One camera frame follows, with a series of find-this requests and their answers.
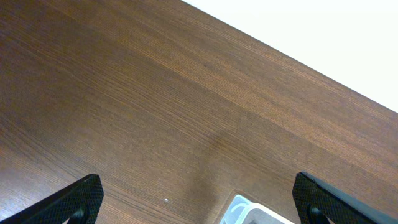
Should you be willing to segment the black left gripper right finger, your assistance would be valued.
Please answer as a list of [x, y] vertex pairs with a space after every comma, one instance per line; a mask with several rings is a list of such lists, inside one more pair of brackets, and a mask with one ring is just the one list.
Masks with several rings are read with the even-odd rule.
[[397, 223], [395, 218], [306, 172], [296, 174], [292, 195], [302, 223]]

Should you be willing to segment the clear plastic container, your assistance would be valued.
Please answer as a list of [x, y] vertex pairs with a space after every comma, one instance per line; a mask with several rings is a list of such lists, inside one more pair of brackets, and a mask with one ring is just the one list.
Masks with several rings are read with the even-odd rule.
[[227, 204], [219, 224], [293, 224], [271, 209], [236, 194]]

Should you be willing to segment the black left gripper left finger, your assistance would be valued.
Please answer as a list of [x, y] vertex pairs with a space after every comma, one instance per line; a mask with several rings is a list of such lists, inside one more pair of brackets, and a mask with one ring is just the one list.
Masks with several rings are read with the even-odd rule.
[[1, 223], [94, 224], [103, 198], [100, 176], [89, 174]]

